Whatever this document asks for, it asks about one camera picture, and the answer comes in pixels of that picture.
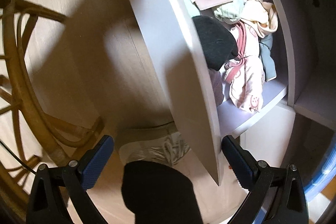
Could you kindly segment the black sleeve forearm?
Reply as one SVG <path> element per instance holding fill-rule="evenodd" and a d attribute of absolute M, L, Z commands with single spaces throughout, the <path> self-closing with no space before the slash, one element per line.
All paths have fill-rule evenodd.
<path fill-rule="evenodd" d="M 135 223 L 202 223 L 193 184 L 169 166 L 133 161 L 123 169 L 123 201 Z"/>

